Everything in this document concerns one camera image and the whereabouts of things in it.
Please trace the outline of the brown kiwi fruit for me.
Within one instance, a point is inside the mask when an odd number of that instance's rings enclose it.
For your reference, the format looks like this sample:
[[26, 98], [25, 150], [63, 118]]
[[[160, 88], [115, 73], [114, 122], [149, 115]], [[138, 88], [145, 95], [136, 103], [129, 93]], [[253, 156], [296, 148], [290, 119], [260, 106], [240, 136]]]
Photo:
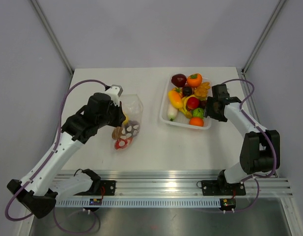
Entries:
[[112, 132], [112, 135], [111, 137], [114, 139], [114, 140], [118, 140], [120, 139], [122, 136], [123, 136], [123, 127], [116, 127], [113, 132]]

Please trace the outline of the yellow lemon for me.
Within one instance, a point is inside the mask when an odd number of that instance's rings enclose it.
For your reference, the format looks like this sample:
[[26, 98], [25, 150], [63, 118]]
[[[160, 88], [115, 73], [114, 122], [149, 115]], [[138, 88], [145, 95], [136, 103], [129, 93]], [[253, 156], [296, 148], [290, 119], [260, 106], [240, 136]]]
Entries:
[[126, 125], [126, 124], [128, 124], [128, 122], [129, 122], [129, 117], [125, 114], [124, 115], [125, 116], [125, 120], [123, 121], [123, 125]]

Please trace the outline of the white plastic food tray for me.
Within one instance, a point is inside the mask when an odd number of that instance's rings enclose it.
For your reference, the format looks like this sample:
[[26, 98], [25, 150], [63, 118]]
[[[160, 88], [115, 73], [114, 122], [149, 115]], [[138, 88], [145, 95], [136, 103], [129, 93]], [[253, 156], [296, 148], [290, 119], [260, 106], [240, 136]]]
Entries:
[[160, 108], [160, 120], [165, 124], [207, 130], [211, 119], [204, 117], [211, 83], [199, 73], [175, 74], [166, 83]]

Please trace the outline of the clear zip top bag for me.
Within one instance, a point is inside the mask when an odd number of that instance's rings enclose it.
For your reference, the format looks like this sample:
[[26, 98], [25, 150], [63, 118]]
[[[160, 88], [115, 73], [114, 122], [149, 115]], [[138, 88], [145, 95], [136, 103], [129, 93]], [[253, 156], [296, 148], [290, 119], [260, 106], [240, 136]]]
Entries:
[[116, 151], [127, 149], [138, 137], [143, 113], [143, 104], [137, 94], [122, 95], [121, 102], [125, 120], [111, 134]]

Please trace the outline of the purple grape bunch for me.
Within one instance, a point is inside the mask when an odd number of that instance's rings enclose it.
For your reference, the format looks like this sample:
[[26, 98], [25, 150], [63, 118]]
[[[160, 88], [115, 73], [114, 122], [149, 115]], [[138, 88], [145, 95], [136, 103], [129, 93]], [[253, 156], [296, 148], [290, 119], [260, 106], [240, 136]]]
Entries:
[[140, 132], [140, 123], [136, 120], [130, 120], [128, 122], [127, 131], [131, 133], [132, 137], [135, 137]]

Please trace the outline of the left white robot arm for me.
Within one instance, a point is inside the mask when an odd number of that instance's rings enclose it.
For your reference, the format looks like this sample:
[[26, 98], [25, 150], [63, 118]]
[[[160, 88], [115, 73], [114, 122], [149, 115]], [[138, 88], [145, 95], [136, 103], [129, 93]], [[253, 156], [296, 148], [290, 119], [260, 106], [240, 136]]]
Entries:
[[82, 170], [80, 175], [58, 185], [52, 182], [66, 162], [97, 134], [98, 129], [106, 125], [118, 127], [122, 124], [125, 116], [119, 97], [108, 91], [90, 96], [88, 103], [60, 127], [55, 145], [38, 164], [21, 180], [12, 179], [7, 184], [7, 189], [13, 195], [5, 208], [8, 220], [16, 221], [8, 212], [14, 200], [18, 200], [31, 215], [41, 219], [63, 199], [79, 193], [94, 196], [101, 192], [101, 178], [90, 169]]

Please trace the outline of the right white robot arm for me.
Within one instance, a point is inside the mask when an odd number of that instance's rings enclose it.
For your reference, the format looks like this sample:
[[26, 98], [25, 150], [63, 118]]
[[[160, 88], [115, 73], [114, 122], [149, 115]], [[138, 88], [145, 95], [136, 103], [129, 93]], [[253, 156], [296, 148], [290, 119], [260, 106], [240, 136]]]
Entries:
[[230, 121], [243, 137], [239, 162], [222, 170], [216, 180], [202, 180], [204, 196], [244, 196], [244, 182], [269, 178], [280, 167], [280, 134], [260, 125], [243, 109], [243, 102], [230, 96], [225, 83], [212, 87], [207, 98], [205, 117]]

